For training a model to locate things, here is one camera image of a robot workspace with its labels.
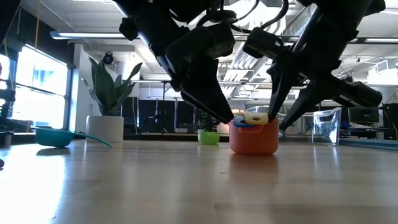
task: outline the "wooden table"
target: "wooden table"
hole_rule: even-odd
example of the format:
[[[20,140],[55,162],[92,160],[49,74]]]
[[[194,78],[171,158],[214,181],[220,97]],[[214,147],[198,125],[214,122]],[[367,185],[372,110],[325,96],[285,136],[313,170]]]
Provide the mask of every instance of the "wooden table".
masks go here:
[[[0,223],[397,223],[398,153],[75,141],[1,149]]]

